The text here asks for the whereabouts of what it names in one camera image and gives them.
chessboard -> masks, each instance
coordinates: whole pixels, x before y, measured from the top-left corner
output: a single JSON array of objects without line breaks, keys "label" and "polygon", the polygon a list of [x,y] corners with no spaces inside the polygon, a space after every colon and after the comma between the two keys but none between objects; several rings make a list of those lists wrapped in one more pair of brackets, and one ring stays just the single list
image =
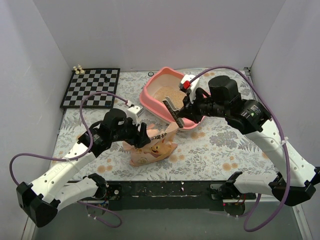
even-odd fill
[{"label": "chessboard", "polygon": [[[83,74],[72,71],[60,107],[77,109],[85,96],[96,92],[116,94],[120,68],[90,68],[83,69]],[[115,98],[108,95],[95,95],[85,101],[83,108],[111,109]]]}]

white wall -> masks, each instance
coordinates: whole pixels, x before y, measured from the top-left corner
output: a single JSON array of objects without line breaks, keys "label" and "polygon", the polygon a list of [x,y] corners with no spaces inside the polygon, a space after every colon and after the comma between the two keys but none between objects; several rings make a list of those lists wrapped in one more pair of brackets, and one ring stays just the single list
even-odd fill
[{"label": "white wall", "polygon": [[285,0],[33,0],[70,67],[249,67]]},{"label": "white wall", "polygon": [[[319,0],[286,0],[252,66],[253,81],[285,135],[315,166],[320,166],[319,10]],[[303,209],[313,239],[320,239],[319,185]]]},{"label": "white wall", "polygon": [[[27,217],[9,161],[21,152],[52,155],[70,69],[32,0],[0,0],[0,32],[0,239],[15,240]],[[30,182],[48,164],[21,157],[13,170]]]}]

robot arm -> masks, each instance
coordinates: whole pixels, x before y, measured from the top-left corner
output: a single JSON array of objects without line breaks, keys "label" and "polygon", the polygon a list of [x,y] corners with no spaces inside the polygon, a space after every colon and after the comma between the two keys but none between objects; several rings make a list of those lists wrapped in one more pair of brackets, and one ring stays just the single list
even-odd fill
[{"label": "robot arm", "polygon": [[30,184],[22,182],[16,188],[20,207],[32,219],[37,227],[48,224],[64,207],[87,197],[102,199],[107,192],[105,179],[94,173],[83,180],[65,186],[66,183],[88,163],[94,161],[102,152],[109,149],[113,142],[126,141],[136,148],[150,143],[147,125],[139,125],[140,107],[132,105],[126,113],[113,108],[107,112],[103,121],[94,123],[90,128],[93,145],[84,156],[70,161],[88,150],[90,137],[85,132],[79,137],[66,161],[56,163],[51,169]]},{"label": "robot arm", "polygon": [[[186,93],[181,109],[175,109],[168,98],[163,101],[179,127],[183,127],[182,118],[195,123],[204,116],[225,118],[228,125],[257,144],[279,169],[277,174],[269,176],[235,172],[216,194],[222,198],[236,198],[240,194],[260,193],[281,200],[286,188],[286,161],[283,143],[270,113],[258,101],[242,99],[236,81],[228,76],[217,76],[208,82],[210,95],[198,87],[199,79],[190,84],[190,78],[184,77],[179,86]],[[285,204],[295,206],[309,200],[316,191],[314,186],[320,182],[320,167],[307,162],[290,143],[286,142],[286,146],[291,181]]]}]

chess piece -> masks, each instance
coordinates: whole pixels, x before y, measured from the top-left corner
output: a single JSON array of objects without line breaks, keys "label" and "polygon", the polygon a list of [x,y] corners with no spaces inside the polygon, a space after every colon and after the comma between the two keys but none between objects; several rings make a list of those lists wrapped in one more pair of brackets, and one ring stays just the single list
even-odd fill
[{"label": "chess piece", "polygon": [[78,64],[78,69],[79,69],[79,71],[80,71],[81,74],[84,74],[84,73],[85,73],[85,71],[82,69],[81,65],[79,65],[79,64]]},{"label": "chess piece", "polygon": [[76,66],[73,67],[73,70],[74,70],[75,74],[80,74],[80,71],[77,70]]},{"label": "chess piece", "polygon": [[79,67],[79,70],[80,70],[80,73],[81,73],[81,74],[84,74],[84,73],[85,73],[85,70],[83,70],[82,67]]}]

floral pattern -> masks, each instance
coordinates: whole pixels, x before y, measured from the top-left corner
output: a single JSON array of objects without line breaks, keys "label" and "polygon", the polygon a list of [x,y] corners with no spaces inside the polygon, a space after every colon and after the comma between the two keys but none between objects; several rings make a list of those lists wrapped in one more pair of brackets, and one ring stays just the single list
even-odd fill
[{"label": "floral pattern", "polygon": [[[201,69],[181,71],[184,74],[198,74]],[[247,82],[237,73],[217,70],[206,73],[200,86],[209,91],[208,81],[214,76],[227,75],[234,79],[239,92],[245,99],[256,99]],[[139,103],[139,94],[150,79],[148,72],[121,72],[116,94],[134,104]],[[124,102],[116,99],[114,107],[126,110]],[[84,109],[87,124],[100,121],[108,109]],[[165,129],[167,124],[148,111],[140,119],[154,128]],[[68,153],[81,134],[85,132],[79,110],[67,109],[57,138],[54,157],[61,158]],[[261,175],[275,172],[268,157],[249,139],[227,125],[223,118],[206,117],[196,129],[179,131],[174,142],[178,144],[172,155],[162,161],[134,167],[129,164],[130,153],[124,151],[121,142],[115,142],[95,161],[81,169],[72,180],[79,181],[83,176],[99,173],[106,180],[113,181],[186,181],[186,180],[227,180],[235,171]]]}]

